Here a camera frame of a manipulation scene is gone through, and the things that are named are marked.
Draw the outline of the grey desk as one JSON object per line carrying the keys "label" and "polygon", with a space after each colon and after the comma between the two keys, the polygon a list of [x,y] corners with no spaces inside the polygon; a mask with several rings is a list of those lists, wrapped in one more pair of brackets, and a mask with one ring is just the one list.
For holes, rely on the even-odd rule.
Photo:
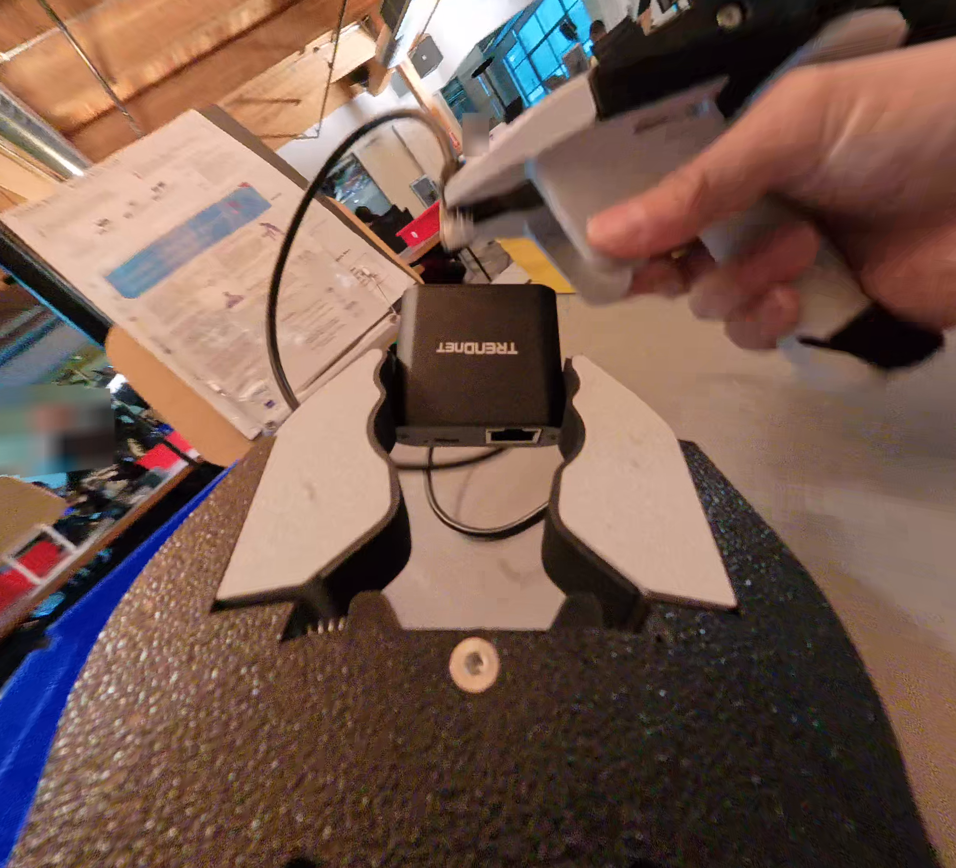
{"label": "grey desk", "polygon": [[560,311],[727,479],[740,611],[496,634],[502,701],[400,723],[431,738],[399,864],[954,866],[952,359],[856,405],[679,305]]}

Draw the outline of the black network switch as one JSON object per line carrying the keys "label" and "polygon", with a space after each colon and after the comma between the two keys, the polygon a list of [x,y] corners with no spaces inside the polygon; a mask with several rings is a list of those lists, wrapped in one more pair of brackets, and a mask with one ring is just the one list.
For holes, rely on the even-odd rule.
{"label": "black network switch", "polygon": [[388,400],[401,444],[556,445],[566,405],[556,293],[536,284],[409,289]]}

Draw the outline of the person's right hand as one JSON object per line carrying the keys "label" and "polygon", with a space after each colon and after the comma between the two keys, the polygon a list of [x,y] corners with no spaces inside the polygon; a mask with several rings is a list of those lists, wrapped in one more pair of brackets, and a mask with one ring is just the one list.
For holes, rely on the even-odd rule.
{"label": "person's right hand", "polygon": [[[801,218],[716,264],[700,233],[767,195]],[[633,294],[688,293],[745,350],[795,330],[795,282],[824,241],[883,308],[953,329],[954,38],[786,74],[699,157],[591,218],[588,239],[640,263]]]}

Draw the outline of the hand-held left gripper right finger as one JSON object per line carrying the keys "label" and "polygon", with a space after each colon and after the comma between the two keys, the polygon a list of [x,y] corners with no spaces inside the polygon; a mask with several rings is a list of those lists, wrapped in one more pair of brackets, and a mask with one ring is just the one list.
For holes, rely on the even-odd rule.
{"label": "hand-held left gripper right finger", "polygon": [[561,464],[544,518],[545,574],[565,595],[555,627],[641,627],[655,603],[738,602],[669,425],[586,357],[565,365]]}

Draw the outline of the yellow plastic bin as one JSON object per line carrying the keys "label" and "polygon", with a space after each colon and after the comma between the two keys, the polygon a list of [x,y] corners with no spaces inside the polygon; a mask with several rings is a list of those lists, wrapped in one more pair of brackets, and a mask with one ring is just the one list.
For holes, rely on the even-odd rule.
{"label": "yellow plastic bin", "polygon": [[531,283],[549,287],[561,295],[577,292],[533,240],[525,237],[499,238],[496,243],[508,254],[511,262],[527,274]]}

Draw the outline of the wooden board with instruction sheet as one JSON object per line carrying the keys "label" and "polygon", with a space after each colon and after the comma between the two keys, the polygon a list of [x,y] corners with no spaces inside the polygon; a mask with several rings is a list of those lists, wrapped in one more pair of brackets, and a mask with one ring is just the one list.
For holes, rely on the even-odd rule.
{"label": "wooden board with instruction sheet", "polygon": [[313,202],[282,274],[280,362],[269,282],[301,177],[228,117],[188,112],[2,216],[13,242],[108,320],[106,353],[207,461],[267,435],[356,446],[378,401],[411,270],[335,202]]}

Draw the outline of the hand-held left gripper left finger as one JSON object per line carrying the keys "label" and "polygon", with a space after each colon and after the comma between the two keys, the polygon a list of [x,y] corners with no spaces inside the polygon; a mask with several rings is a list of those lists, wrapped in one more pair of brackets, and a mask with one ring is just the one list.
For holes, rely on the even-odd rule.
{"label": "hand-held left gripper left finger", "polygon": [[219,609],[293,602],[347,611],[387,588],[411,556],[411,527],[387,390],[371,350],[307,399],[275,435],[215,597]]}

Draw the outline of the red plastic bin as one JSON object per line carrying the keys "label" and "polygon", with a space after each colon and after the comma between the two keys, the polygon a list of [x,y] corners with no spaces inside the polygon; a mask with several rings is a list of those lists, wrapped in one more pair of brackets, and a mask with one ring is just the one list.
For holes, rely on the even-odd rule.
{"label": "red plastic bin", "polygon": [[414,218],[405,227],[397,231],[397,237],[402,241],[406,249],[417,248],[438,239],[440,229],[441,204],[440,202],[436,202],[434,205],[425,209],[422,214]]}

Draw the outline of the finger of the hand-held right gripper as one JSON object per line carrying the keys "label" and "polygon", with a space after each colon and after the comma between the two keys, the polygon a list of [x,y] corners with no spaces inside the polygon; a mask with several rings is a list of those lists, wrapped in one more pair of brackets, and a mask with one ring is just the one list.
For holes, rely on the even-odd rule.
{"label": "finger of the hand-held right gripper", "polygon": [[462,209],[513,192],[527,180],[529,162],[596,121],[591,79],[581,74],[506,125],[484,154],[468,159],[446,183],[445,204]]}
{"label": "finger of the hand-held right gripper", "polygon": [[526,217],[526,234],[588,304],[624,300],[638,266],[590,245],[591,217],[653,188],[719,136],[724,116],[716,100],[726,85],[712,78],[599,121],[527,162],[542,205]]}

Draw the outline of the blue plastic bin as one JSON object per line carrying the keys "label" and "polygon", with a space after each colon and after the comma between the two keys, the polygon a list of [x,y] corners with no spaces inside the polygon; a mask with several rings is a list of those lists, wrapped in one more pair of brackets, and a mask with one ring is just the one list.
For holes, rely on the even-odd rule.
{"label": "blue plastic bin", "polygon": [[69,696],[122,598],[229,468],[204,465],[68,579],[65,600],[2,643],[1,864],[30,809]]}

